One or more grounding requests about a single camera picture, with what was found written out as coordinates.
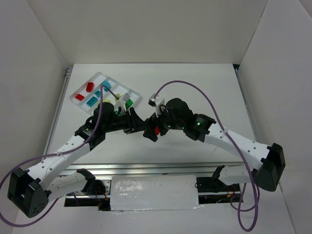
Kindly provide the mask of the red rounded lego block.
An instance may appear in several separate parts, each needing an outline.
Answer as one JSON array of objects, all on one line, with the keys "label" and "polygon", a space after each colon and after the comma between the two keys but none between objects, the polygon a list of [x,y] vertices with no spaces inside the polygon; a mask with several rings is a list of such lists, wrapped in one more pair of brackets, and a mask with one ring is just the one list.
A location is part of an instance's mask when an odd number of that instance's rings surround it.
[{"label": "red rounded lego block", "polygon": [[160,134],[160,129],[158,127],[155,127],[154,132],[158,136]]}]

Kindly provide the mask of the small dark green lego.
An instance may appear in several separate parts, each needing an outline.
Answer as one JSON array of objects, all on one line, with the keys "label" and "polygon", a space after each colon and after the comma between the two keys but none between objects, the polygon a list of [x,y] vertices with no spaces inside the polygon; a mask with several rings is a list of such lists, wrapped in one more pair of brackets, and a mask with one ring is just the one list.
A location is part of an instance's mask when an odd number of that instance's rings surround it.
[{"label": "small dark green lego", "polygon": [[126,107],[126,109],[129,109],[132,105],[133,105],[133,102],[132,102],[132,100],[129,98],[129,99],[125,102],[125,107]]}]

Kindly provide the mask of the blue stack lego brick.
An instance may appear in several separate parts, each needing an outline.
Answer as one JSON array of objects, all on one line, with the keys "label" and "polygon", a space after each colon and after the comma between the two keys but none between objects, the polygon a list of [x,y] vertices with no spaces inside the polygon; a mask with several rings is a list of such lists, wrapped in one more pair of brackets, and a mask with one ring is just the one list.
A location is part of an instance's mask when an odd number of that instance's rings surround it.
[{"label": "blue stack lego brick", "polygon": [[87,102],[86,102],[86,105],[88,107],[92,107],[94,106],[98,101],[98,98],[97,97],[91,97]]}]

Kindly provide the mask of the red stack lego brick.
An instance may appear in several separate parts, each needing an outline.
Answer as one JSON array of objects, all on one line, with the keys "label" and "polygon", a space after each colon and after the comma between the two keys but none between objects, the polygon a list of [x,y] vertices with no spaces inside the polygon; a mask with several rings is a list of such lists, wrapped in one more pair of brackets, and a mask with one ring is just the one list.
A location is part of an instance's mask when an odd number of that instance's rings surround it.
[{"label": "red stack lego brick", "polygon": [[85,96],[81,95],[81,94],[77,94],[75,96],[75,99],[78,100],[78,101],[83,101],[85,99]]}]

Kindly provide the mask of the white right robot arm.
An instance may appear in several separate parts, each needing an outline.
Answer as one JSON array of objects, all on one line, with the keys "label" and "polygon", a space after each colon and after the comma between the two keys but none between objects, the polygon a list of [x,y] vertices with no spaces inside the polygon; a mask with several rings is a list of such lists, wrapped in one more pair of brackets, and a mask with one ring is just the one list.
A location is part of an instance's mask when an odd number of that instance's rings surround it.
[{"label": "white right robot arm", "polygon": [[243,160],[242,166],[220,166],[216,179],[225,185],[253,182],[259,188],[274,192],[286,162],[282,146],[266,145],[221,128],[221,124],[204,114],[194,114],[186,102],[174,98],[150,98],[155,113],[146,119],[144,137],[156,142],[169,130],[182,131],[188,138],[214,145]]}]

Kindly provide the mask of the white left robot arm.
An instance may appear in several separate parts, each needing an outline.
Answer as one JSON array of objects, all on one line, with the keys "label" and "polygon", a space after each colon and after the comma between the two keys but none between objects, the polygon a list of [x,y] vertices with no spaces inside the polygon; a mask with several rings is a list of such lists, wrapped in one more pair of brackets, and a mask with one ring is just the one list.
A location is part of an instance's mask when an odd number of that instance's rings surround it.
[{"label": "white left robot arm", "polygon": [[105,192],[105,186],[88,170],[82,168],[60,177],[72,163],[88,154],[105,140],[106,133],[122,130],[126,134],[145,130],[144,121],[133,107],[120,114],[108,102],[100,104],[93,116],[75,131],[75,134],[53,154],[26,170],[15,169],[10,175],[8,199],[28,218],[41,213],[54,199],[71,192],[87,195]]}]

